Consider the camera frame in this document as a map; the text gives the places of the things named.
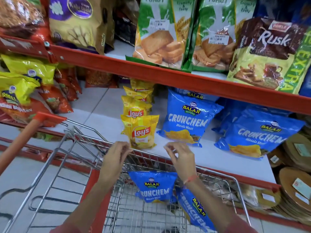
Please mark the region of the person's left hand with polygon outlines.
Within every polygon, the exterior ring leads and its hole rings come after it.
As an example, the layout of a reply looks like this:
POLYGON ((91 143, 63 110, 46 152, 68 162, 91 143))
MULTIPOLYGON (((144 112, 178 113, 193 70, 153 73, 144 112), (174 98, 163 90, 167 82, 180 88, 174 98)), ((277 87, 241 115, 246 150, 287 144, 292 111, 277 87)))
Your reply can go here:
POLYGON ((121 174, 125 159, 116 159, 112 154, 111 146, 103 157, 98 182, 107 188, 111 188, 121 174))

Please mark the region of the person's right hand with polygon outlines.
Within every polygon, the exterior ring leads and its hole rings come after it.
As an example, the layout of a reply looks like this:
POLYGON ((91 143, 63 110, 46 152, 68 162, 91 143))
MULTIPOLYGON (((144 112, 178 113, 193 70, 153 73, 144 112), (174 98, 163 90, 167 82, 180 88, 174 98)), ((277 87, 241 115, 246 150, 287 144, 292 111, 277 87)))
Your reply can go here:
POLYGON ((188 145, 180 142, 169 142, 166 145, 173 145, 175 155, 178 158, 174 166, 179 178, 184 182, 188 177, 197 175, 195 155, 189 149, 188 145))

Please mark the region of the person's right forearm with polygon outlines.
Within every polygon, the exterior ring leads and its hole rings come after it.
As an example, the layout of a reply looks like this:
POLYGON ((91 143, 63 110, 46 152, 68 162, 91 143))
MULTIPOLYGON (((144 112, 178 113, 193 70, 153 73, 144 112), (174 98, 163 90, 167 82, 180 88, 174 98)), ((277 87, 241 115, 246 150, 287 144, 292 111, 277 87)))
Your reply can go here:
POLYGON ((226 233, 237 214, 209 191, 198 177, 185 185, 201 203, 218 233, 226 233))

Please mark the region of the person's left forearm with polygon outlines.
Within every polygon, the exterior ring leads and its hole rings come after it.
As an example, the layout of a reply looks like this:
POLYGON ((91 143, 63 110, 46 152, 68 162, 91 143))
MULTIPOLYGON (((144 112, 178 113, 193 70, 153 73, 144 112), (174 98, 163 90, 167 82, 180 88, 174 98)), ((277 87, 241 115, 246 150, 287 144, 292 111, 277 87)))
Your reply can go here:
POLYGON ((88 233, 101 202, 117 179, 118 177, 115 179, 98 180, 86 199, 58 227, 58 233, 88 233))

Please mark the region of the yellow chips packet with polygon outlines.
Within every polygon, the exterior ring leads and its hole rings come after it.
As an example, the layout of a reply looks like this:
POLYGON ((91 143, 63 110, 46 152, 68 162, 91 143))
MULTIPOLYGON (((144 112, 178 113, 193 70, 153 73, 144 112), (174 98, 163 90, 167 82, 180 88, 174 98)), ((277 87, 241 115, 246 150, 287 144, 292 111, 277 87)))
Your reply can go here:
POLYGON ((145 101, 136 100, 130 96, 121 96, 123 102, 123 113, 122 115, 127 117, 142 117, 148 116, 152 109, 152 104, 145 101))
POLYGON ((134 91, 143 91, 143 90, 151 90, 154 88, 155 83, 142 81, 139 79, 130 79, 131 88, 134 91))
POLYGON ((124 129, 121 134, 126 135, 134 149, 152 149, 155 144, 155 133, 159 115, 128 117, 121 115, 124 129))
POLYGON ((134 98, 135 100, 145 101, 147 103, 152 103, 152 94, 154 89, 150 90, 138 90, 135 91, 127 86, 123 86, 125 93, 127 96, 134 98))

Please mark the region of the orange wrist thread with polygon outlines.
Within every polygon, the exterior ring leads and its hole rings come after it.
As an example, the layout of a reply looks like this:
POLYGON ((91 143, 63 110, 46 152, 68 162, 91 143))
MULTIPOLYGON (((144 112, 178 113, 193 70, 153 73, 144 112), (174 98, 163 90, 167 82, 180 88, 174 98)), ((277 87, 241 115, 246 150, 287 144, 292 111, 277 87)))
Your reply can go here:
POLYGON ((188 178, 183 182, 183 184, 186 185, 187 183, 190 183, 190 182, 196 180, 197 178, 198 178, 198 175, 192 175, 192 176, 188 177, 188 178))

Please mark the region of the blue chips packet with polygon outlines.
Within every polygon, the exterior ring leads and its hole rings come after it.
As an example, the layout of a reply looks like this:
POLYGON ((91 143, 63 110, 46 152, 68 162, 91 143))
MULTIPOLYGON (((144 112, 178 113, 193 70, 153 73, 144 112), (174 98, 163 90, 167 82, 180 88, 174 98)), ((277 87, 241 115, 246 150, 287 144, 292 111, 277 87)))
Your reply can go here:
POLYGON ((177 201, 191 225, 199 227, 205 233, 218 233, 201 203, 189 189, 176 187, 175 191, 177 201))
POLYGON ((194 91, 189 91, 186 89, 174 88, 174 91, 181 95, 185 95, 185 96, 192 97, 192 98, 197 98, 200 100, 212 101, 212 102, 216 102, 220 98, 218 96, 214 96, 210 94, 202 94, 202 93, 198 93, 194 91))
POLYGON ((293 113, 287 110, 271 108, 263 105, 256 105, 238 100, 226 99, 224 109, 222 111, 222 114, 220 115, 220 125, 215 128, 212 128, 212 131, 216 132, 219 135, 224 135, 229 125, 232 122, 234 122, 237 118, 239 118, 241 112, 247 108, 258 109, 271 114, 281 115, 284 117, 288 117, 293 113))
POLYGON ((246 108, 228 124, 214 146, 234 154, 262 159, 298 133, 304 125, 304 121, 295 118, 246 108))
POLYGON ((215 102, 183 95, 169 88, 167 115, 157 133, 161 137, 202 148, 201 138, 223 109, 215 102))
POLYGON ((135 196, 139 199, 146 203, 171 202, 176 172, 130 171, 128 175, 138 188, 135 196))

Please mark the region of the orange clear snack packet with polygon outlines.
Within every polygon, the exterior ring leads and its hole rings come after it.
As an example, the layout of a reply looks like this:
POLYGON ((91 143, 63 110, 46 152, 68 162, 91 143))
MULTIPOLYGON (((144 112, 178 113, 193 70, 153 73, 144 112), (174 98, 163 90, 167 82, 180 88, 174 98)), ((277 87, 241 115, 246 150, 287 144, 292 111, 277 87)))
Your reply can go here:
POLYGON ((86 70, 85 88, 119 88, 118 77, 114 74, 97 71, 86 70))

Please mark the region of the red metal shelf rack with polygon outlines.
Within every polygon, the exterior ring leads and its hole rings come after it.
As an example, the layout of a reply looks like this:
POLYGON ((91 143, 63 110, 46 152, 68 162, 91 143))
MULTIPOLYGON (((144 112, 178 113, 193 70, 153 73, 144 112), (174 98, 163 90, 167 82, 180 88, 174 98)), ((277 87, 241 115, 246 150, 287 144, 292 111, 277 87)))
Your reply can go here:
MULTIPOLYGON (((223 98, 311 115, 311 98, 296 94, 233 83, 220 73, 183 71, 145 65, 125 60, 133 47, 115 42, 115 50, 107 55, 98 55, 81 50, 57 46, 49 42, 20 39, 0 34, 0 51, 13 52, 32 57, 41 57, 50 62, 67 63, 88 69, 104 71, 127 78, 150 81, 190 91, 211 94, 223 98)), ((204 139, 208 151, 198 148, 198 168, 235 177, 239 183, 276 191, 274 175, 267 157, 254 160, 216 149, 210 140, 204 139)))

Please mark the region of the round brown papad pack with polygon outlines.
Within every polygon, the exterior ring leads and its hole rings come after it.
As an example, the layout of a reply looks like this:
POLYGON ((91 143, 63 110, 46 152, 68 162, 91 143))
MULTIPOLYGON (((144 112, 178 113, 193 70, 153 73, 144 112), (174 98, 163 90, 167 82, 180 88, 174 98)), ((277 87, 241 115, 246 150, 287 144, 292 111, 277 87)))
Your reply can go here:
POLYGON ((301 223, 311 224, 311 175, 292 167, 279 171, 280 203, 274 210, 301 223))
POLYGON ((282 143, 286 165, 311 173, 311 141, 302 134, 294 134, 282 143))
POLYGON ((255 187, 248 184, 240 185, 243 200, 247 205, 256 209, 271 209, 281 201, 281 192, 255 187))
POLYGON ((269 160, 269 164, 271 168, 276 168, 281 165, 285 165, 284 163, 284 152, 282 148, 275 148, 273 151, 268 153, 267 158, 269 160))

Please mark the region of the green toast packet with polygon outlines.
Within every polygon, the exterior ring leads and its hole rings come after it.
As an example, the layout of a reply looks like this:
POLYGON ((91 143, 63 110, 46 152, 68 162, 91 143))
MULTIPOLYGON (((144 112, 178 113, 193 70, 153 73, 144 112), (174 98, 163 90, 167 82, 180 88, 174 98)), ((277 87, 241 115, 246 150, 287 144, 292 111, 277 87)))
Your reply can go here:
POLYGON ((189 71, 229 70, 245 21, 257 0, 199 0, 187 66, 189 71))
POLYGON ((130 62, 185 71, 197 0, 141 0, 130 62))

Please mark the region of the yellow and red snack packet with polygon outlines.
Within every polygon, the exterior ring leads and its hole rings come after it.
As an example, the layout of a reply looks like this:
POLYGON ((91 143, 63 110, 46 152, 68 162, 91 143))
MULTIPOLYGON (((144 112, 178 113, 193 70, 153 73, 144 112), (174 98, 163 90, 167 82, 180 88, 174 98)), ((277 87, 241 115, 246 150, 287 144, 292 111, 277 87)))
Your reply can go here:
POLYGON ((53 114, 38 87, 34 78, 0 71, 0 109, 21 124, 29 124, 37 112, 53 114))
POLYGON ((55 65, 29 56, 1 54, 1 58, 11 73, 33 78, 40 83, 37 91, 54 114, 73 113, 66 95, 54 79, 55 65))

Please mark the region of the dark clear snack packet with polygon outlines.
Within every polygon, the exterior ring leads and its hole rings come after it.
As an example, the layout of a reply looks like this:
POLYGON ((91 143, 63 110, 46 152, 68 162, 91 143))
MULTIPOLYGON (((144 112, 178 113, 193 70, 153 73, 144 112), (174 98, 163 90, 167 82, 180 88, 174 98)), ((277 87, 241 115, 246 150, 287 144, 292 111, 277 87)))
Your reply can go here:
POLYGON ((113 12, 115 39, 135 46, 140 0, 116 0, 113 12))

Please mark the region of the purple and gold snack packet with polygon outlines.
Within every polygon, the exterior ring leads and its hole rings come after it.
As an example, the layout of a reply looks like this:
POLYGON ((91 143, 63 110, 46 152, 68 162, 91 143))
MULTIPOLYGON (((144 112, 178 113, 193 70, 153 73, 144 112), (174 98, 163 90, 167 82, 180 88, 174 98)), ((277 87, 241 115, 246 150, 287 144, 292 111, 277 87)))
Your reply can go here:
POLYGON ((49 0, 55 44, 104 55, 114 50, 116 0, 49 0))

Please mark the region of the brown and yellow rusk packet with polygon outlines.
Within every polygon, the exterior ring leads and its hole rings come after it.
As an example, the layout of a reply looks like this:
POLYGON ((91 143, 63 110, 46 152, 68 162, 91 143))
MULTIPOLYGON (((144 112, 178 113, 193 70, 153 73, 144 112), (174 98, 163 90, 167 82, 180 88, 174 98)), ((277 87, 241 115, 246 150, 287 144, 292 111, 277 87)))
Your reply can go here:
POLYGON ((227 81, 298 94, 311 66, 311 26, 274 19, 246 20, 227 81))

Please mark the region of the dark blue packet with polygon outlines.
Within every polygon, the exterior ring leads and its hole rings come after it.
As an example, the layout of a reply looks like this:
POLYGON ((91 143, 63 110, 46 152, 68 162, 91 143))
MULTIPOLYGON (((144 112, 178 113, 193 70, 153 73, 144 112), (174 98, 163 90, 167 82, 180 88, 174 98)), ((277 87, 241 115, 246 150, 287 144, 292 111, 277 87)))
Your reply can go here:
POLYGON ((299 95, 311 98, 311 66, 305 75, 304 81, 299 91, 299 95))

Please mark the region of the red and brown snack packet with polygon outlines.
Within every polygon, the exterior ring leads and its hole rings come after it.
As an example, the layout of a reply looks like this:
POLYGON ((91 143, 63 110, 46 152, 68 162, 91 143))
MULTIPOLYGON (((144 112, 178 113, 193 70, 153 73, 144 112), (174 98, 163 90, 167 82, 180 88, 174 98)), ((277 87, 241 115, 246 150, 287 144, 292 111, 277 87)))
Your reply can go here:
POLYGON ((51 42, 49 0, 0 0, 0 34, 51 42))

